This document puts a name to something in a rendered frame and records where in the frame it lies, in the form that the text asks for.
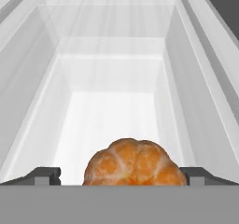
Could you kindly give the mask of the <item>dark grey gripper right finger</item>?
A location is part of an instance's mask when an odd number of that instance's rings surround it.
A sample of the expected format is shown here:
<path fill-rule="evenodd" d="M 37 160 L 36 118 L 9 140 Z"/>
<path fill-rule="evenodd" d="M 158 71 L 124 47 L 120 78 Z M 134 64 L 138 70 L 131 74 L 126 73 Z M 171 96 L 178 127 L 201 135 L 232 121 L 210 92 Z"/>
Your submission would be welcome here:
<path fill-rule="evenodd" d="M 203 167 L 180 167 L 188 186 L 238 186 L 238 183 L 214 176 Z"/>

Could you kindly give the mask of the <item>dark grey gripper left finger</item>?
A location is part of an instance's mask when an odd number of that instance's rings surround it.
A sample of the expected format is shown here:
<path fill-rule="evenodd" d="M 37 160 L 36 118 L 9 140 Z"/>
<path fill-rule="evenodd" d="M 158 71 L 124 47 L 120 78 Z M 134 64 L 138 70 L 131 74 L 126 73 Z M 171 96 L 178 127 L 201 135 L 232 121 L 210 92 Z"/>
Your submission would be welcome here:
<path fill-rule="evenodd" d="M 60 167 L 36 167 L 28 175 L 21 176 L 12 180 L 1 183 L 1 186 L 60 186 L 61 185 L 61 168 Z"/>

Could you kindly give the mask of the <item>peeled orange tangerine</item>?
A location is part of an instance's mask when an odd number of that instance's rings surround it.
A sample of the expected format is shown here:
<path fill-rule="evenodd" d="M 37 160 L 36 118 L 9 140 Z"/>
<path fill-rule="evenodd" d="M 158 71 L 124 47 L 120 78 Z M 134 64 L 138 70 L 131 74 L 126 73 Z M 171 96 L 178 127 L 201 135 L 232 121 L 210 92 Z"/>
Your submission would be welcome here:
<path fill-rule="evenodd" d="M 187 179 L 167 152 L 148 140 L 121 138 L 97 151 L 83 186 L 186 186 Z"/>

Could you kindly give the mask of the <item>white fridge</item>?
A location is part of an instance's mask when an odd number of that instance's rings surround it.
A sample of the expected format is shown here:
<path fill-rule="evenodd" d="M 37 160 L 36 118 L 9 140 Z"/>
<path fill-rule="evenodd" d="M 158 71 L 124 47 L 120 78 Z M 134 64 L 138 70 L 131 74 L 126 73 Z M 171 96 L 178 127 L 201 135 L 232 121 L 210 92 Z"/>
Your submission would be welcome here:
<path fill-rule="evenodd" d="M 239 183 L 239 40 L 209 0 L 0 0 L 0 183 L 78 185 L 121 137 Z"/>

